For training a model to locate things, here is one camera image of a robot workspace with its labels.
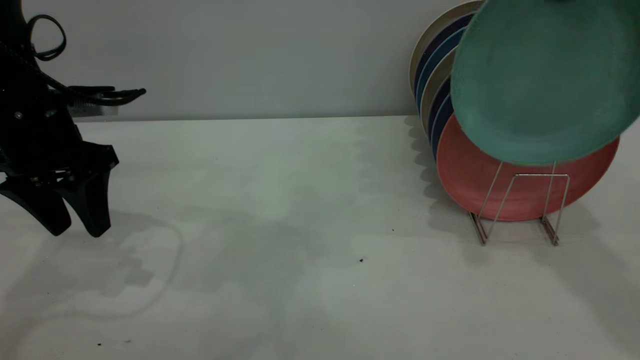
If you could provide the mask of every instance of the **plate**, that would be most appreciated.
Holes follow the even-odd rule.
[[[433,129],[433,123],[436,120],[436,115],[438,114],[438,110],[440,109],[440,105],[445,101],[445,99],[449,96],[449,91],[451,88],[451,78],[447,78],[438,89],[436,96],[433,98],[431,102],[431,106],[429,107],[428,113],[425,113],[424,119],[422,121],[422,126],[426,126],[428,130],[427,139],[429,139],[429,143],[431,143],[431,129]],[[424,96],[422,100],[422,107],[425,107],[426,103],[424,102]]]
[[[437,34],[436,37],[429,43],[427,48],[424,50],[424,52],[420,56],[420,61],[418,62],[415,72],[413,73],[413,88],[412,88],[413,96],[416,96],[417,92],[419,91],[420,76],[422,75],[422,70],[424,69],[424,66],[427,64],[427,61],[431,59],[431,56],[433,55],[433,53],[435,53],[438,47],[442,45],[442,43],[444,43],[449,37],[451,37],[451,35],[457,33],[460,29],[466,28],[469,25],[469,22],[471,22],[471,19],[473,18],[473,16],[474,14],[469,14],[454,21],[453,23],[448,25],[446,28],[444,28],[439,34]]]
[[[556,173],[569,174],[571,177],[566,205],[581,198],[597,184],[613,161],[619,143],[620,139],[617,138],[585,158],[558,164]],[[468,211],[476,214],[480,212],[500,161],[483,153],[467,138],[455,114],[442,131],[436,165],[442,185],[451,198]],[[513,174],[551,174],[551,171],[551,166],[523,167],[503,163],[482,217],[495,217]],[[554,179],[547,213],[560,209],[565,186],[563,178]],[[513,183],[499,220],[524,221],[542,216],[548,187],[549,177],[517,179]]]
[[[510,163],[582,158],[640,115],[640,1],[490,0],[456,51],[464,132]]]
[[[422,71],[420,72],[420,77],[416,84],[415,89],[415,99],[418,105],[418,109],[422,104],[422,93],[424,92],[424,87],[427,84],[427,80],[431,76],[431,73],[435,69],[435,67],[444,59],[444,57],[452,51],[458,43],[460,43],[460,38],[462,38],[462,34],[464,34],[466,28],[462,28],[451,36],[449,36],[446,40],[438,46],[438,48],[433,52],[433,54],[429,57],[429,60],[424,64]]]
[[[431,128],[431,151],[436,160],[438,159],[438,143],[440,143],[442,131],[449,122],[451,115],[453,115],[453,105],[451,104],[451,96],[447,95],[438,109],[438,113],[433,121],[433,127]]]
[[[411,86],[411,92],[415,96],[415,72],[418,69],[418,63],[422,58],[422,54],[427,49],[427,46],[433,41],[433,39],[440,33],[447,25],[451,24],[455,20],[468,15],[472,12],[476,12],[482,6],[484,1],[471,1],[458,5],[454,8],[447,10],[437,19],[435,19],[431,25],[422,33],[420,40],[415,44],[413,53],[411,55],[411,64],[409,65],[409,84]]]
[[[433,69],[433,72],[424,85],[418,114],[422,117],[422,128],[425,129],[427,137],[429,137],[429,131],[431,131],[431,128],[426,126],[429,121],[429,114],[431,113],[431,105],[433,104],[434,98],[442,86],[442,83],[444,83],[447,78],[451,77],[451,69],[453,69],[453,60],[455,57],[456,48],[449,51],[449,53],[442,58],[440,63],[435,67],[435,69]]]

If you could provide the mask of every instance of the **wire rack leg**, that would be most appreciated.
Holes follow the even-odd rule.
[[[484,207],[486,206],[487,201],[489,201],[489,196],[491,196],[491,192],[493,191],[493,186],[495,185],[495,181],[496,179],[498,179],[498,174],[500,173],[500,170],[502,169],[502,164],[503,162],[500,162],[500,165],[498,166],[498,170],[495,171],[495,175],[493,177],[493,181],[491,182],[491,186],[489,187],[489,191],[486,193],[486,197],[484,198],[484,202],[482,203],[482,207],[480,208],[480,212],[478,214],[474,214],[471,211],[469,211],[469,217],[471,218],[471,222],[474,223],[474,229],[476,230],[476,234],[478,235],[478,238],[480,239],[480,244],[482,244],[482,246],[486,245],[486,241],[489,238],[489,234],[484,230],[484,226],[482,225],[482,221],[480,220],[480,216],[482,216],[482,212],[484,211]]]
[[[566,202],[566,194],[569,192],[569,184],[571,183],[571,177],[569,175],[563,174],[563,175],[559,175],[559,176],[566,177],[566,184],[564,186],[564,194],[562,196],[562,204],[560,205],[560,211],[558,212],[558,219],[556,220],[556,228],[554,229],[551,226],[551,223],[549,222],[549,219],[547,218],[547,206],[546,205],[545,205],[545,213],[540,218],[540,222],[544,226],[545,231],[547,232],[547,235],[549,236],[549,239],[551,240],[551,244],[553,244],[553,246],[558,246],[558,240],[560,240],[558,238],[558,232],[560,231],[560,220],[562,220],[562,212],[564,210],[564,204]]]

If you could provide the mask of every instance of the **white tabletop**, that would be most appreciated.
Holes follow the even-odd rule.
[[[481,247],[416,117],[80,124],[112,228],[0,198],[0,359],[638,359],[640,127]]]

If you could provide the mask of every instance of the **wall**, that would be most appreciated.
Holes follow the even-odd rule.
[[[415,112],[409,57],[463,0],[23,0],[67,50],[67,85],[145,87],[119,119],[331,117]],[[34,42],[59,38],[43,20]]]

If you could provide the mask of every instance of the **black cable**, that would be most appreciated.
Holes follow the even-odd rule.
[[[55,49],[38,53],[36,52],[35,46],[34,45],[31,46],[31,50],[33,51],[33,56],[35,56],[36,58],[42,61],[51,61],[57,58],[58,55],[60,55],[67,47],[67,34],[65,34],[65,30],[62,28],[62,25],[60,25],[60,23],[56,19],[52,18],[49,15],[36,15],[27,23],[27,26],[29,27],[29,41],[32,41],[33,28],[35,27],[36,22],[40,19],[47,19],[53,22],[58,27],[58,29],[60,29],[60,32],[62,33],[62,44],[60,44]]]
[[[48,15],[38,15],[38,16],[34,17],[33,19],[31,19],[29,21],[29,36],[31,36],[31,32],[33,30],[33,25],[35,24],[35,22],[38,19],[49,19],[49,20],[52,20],[62,30],[62,27],[60,26],[58,21],[56,21],[52,17],[50,17]],[[38,57],[38,55],[44,57],[45,59],[48,59],[48,60],[44,60],[44,61],[49,61],[49,60],[57,57],[58,55],[60,55],[62,50],[64,50],[64,48],[67,46],[67,37],[64,34],[64,31],[63,31],[63,38],[64,38],[63,43],[60,46],[58,46],[57,48],[53,49],[53,50],[44,51],[42,53],[35,53],[35,50],[33,50],[34,53],[35,53],[35,56],[38,59],[40,59],[40,57]],[[56,81],[55,79],[53,79],[49,75],[47,75],[44,72],[42,72],[37,67],[35,67],[32,64],[30,64],[23,57],[21,57],[18,53],[16,53],[13,49],[11,49],[10,47],[8,47],[4,43],[2,43],[2,41],[0,41],[0,50],[3,50],[4,53],[6,55],[8,55],[8,57],[10,59],[12,59],[15,63],[19,64],[20,66],[22,66],[25,70],[27,70],[27,72],[29,74],[31,74],[31,75],[43,80],[47,85],[51,86],[55,90],[61,92],[63,95],[66,95],[66,96],[68,96],[68,97],[70,97],[70,98],[72,98],[74,100],[87,102],[89,104],[101,105],[101,106],[121,106],[121,105],[129,104],[133,100],[135,100],[135,99],[137,99],[137,98],[139,98],[142,95],[147,93],[147,91],[145,89],[128,90],[126,93],[124,93],[125,96],[123,96],[123,97],[119,97],[119,98],[116,98],[116,99],[98,99],[96,97],[93,97],[93,96],[90,96],[90,95],[86,95],[86,94],[84,94],[84,93],[82,93],[80,91],[74,90],[72,88],[68,88],[65,85],[59,83],[58,81]]]

